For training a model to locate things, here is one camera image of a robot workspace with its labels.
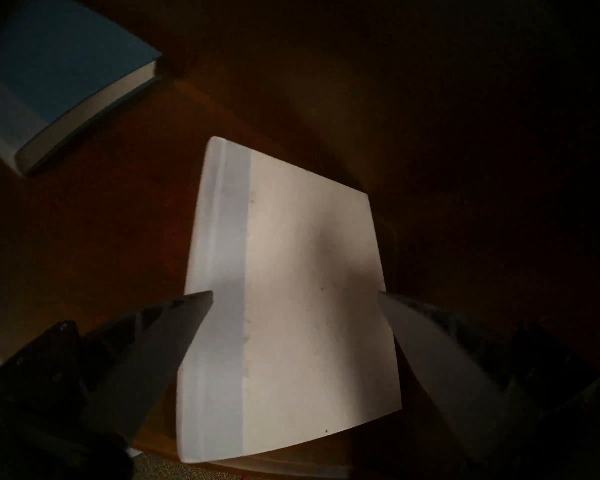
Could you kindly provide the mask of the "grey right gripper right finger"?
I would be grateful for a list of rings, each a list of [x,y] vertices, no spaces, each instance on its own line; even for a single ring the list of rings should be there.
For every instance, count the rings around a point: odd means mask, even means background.
[[[378,305],[411,370],[469,457],[510,455],[531,431],[511,340],[459,312],[385,291]]]

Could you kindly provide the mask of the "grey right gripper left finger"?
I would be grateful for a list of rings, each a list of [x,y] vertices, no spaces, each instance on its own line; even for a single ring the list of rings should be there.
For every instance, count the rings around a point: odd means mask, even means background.
[[[87,398],[80,416],[84,425],[131,443],[175,377],[213,301],[211,290],[176,297],[87,333],[86,341],[110,345],[113,363]],[[113,335],[126,328],[130,341],[115,349]]]

